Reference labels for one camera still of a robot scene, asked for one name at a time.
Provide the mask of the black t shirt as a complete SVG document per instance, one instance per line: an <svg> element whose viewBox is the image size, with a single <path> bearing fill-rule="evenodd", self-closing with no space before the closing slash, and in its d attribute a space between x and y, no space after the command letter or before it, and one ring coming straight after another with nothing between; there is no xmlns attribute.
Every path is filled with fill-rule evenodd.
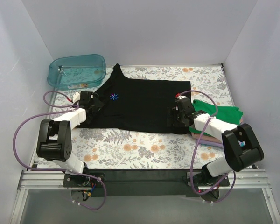
<svg viewBox="0 0 280 224"><path fill-rule="evenodd" d="M131 79L119 64L96 90L102 109L81 128L118 128L148 133L188 134L185 126L168 126L168 110L176 106L175 96L191 89L189 81Z"/></svg>

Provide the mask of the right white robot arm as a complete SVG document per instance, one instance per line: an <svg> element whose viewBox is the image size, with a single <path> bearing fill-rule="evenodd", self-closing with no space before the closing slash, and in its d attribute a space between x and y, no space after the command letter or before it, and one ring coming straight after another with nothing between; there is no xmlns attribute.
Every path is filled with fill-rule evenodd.
<svg viewBox="0 0 280 224"><path fill-rule="evenodd" d="M241 171L264 159L264 152L249 124L236 125L216 118L204 110L196 110L191 100L182 95L175 97L176 106L168 111L168 126L194 127L223 144L224 156L204 165L200 173L190 175L193 183L215 184L219 176Z"/></svg>

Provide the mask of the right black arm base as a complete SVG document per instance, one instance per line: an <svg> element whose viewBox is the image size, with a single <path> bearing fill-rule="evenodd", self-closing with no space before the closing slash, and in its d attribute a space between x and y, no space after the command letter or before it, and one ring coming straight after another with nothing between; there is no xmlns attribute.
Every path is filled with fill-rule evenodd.
<svg viewBox="0 0 280 224"><path fill-rule="evenodd" d="M212 187L214 186L223 175L217 177L205 177L201 171L193 171L193 184L195 187ZM182 177L182 181L189 187L191 187L190 182L190 172L187 172L185 176Z"/></svg>

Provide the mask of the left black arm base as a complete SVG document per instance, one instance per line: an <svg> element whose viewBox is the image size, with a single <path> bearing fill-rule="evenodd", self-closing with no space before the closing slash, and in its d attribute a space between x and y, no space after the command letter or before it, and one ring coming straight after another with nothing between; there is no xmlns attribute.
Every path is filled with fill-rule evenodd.
<svg viewBox="0 0 280 224"><path fill-rule="evenodd" d="M92 172L89 169L84 170L85 174L92 175L100 180L104 180L105 174L100 171ZM63 180L63 187L67 188L81 188L81 187L93 187L94 185L101 187L100 181L95 178L89 178L86 176L76 175L72 173L65 173Z"/></svg>

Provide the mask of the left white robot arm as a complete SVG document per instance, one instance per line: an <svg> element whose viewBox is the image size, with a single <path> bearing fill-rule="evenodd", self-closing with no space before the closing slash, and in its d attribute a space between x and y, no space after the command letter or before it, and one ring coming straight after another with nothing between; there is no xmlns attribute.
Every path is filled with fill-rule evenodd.
<svg viewBox="0 0 280 224"><path fill-rule="evenodd" d="M86 165L72 153L71 131L79 125L89 125L103 108L99 95L90 91L76 92L73 96L78 108L54 119L41 121L36 153L39 158L52 161L67 171L76 172L74 181L84 187L90 175L84 171Z"/></svg>

